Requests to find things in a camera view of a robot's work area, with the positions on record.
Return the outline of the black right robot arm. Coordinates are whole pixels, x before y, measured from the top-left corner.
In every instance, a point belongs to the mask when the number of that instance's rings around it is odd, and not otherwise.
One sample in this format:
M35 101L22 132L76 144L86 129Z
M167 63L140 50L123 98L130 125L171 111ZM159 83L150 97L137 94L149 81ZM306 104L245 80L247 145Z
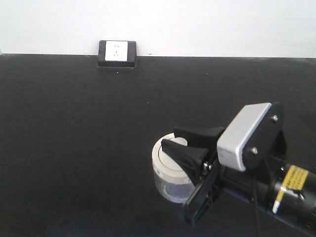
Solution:
M195 225L223 192L249 202L254 212L316 234L316 171L286 159L280 103L245 105L227 127L175 127L186 145L163 139L162 150L185 172L194 191L183 204Z

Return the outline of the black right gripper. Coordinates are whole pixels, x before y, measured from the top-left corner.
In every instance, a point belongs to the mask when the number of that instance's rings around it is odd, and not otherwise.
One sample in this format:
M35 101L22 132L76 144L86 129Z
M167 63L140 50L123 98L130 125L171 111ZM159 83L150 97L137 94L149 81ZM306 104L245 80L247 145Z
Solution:
M222 166L215 150L224 127L174 127L175 137L186 139L188 146L163 139L162 151L185 172L195 189L183 205L187 223L195 226L204 213L222 193L229 193L254 206L254 211L267 210L272 174L269 171L270 154L258 159L257 167L239 172Z

